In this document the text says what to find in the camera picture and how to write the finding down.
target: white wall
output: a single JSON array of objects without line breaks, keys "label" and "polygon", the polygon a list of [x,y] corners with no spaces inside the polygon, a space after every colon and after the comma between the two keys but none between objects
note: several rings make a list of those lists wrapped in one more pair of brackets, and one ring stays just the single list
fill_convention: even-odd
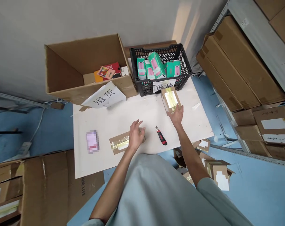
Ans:
[{"label": "white wall", "polygon": [[119,33],[124,46],[175,39],[195,57],[226,0],[0,0],[0,92],[45,93],[44,44]]}]

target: white table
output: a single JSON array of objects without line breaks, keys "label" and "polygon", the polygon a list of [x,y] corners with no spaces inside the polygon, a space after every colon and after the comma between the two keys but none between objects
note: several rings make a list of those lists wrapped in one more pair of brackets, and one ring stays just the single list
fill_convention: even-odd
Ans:
[{"label": "white table", "polygon": [[[191,142],[214,136],[193,81],[189,78],[183,89],[177,91],[184,105],[182,125]],[[156,154],[180,146],[177,132],[166,115],[161,94],[128,98],[114,107],[86,109],[73,105],[75,174],[80,178],[117,166],[124,152],[113,154],[109,139],[129,131],[133,121],[143,120],[146,141],[137,153]],[[155,126],[158,126],[167,145],[162,145]],[[86,132],[97,130],[100,151],[88,153]]]}]

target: light blue shirt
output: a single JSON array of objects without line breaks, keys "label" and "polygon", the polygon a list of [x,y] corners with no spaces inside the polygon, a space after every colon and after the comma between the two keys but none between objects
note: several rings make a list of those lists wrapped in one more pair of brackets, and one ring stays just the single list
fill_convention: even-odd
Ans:
[{"label": "light blue shirt", "polygon": [[[210,178],[195,189],[159,155],[130,165],[118,207],[106,225],[252,225]],[[104,226],[99,219],[83,226]]]}]

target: metal shelf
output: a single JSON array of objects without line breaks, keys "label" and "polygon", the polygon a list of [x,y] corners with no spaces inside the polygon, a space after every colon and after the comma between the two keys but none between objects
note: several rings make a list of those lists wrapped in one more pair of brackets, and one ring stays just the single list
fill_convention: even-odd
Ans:
[{"label": "metal shelf", "polygon": [[[240,25],[249,41],[252,43],[256,51],[259,53],[285,92],[285,44],[274,31],[274,29],[270,26],[269,21],[264,16],[262,11],[253,0],[228,0],[210,32],[214,32],[218,25],[221,23],[224,16],[229,14],[231,14]],[[231,153],[240,154],[250,158],[255,158],[285,166],[285,161],[250,153],[245,141],[240,139],[235,130],[237,123],[235,122],[232,113],[215,89],[214,91],[219,99],[221,106],[226,112],[226,115],[233,127],[235,134],[237,135],[242,150],[217,146],[213,144],[210,146]]]}]

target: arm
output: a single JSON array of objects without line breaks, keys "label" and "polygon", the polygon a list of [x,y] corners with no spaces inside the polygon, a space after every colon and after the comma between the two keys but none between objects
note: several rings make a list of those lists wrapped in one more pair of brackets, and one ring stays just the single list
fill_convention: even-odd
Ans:
[{"label": "arm", "polygon": [[144,135],[145,127],[142,129],[141,134],[138,131],[139,125],[142,121],[134,121],[130,127],[130,141],[129,146],[124,152],[123,157],[118,163],[112,177],[110,178],[105,190],[96,203],[90,219],[100,219],[104,224],[107,223],[112,213],[116,209],[121,193],[124,188],[124,181],[127,175],[127,171],[132,157],[141,145]]},{"label": "arm", "polygon": [[174,113],[173,114],[168,113],[168,116],[171,118],[171,121],[177,130],[185,164],[187,166],[190,176],[192,177],[194,184],[197,186],[198,182],[202,178],[204,177],[210,178],[210,176],[207,173],[207,170],[205,169],[199,155],[195,151],[195,148],[193,147],[186,132],[182,127],[181,121],[183,118],[183,110],[184,110],[183,105],[179,109],[179,106],[177,104]]}]

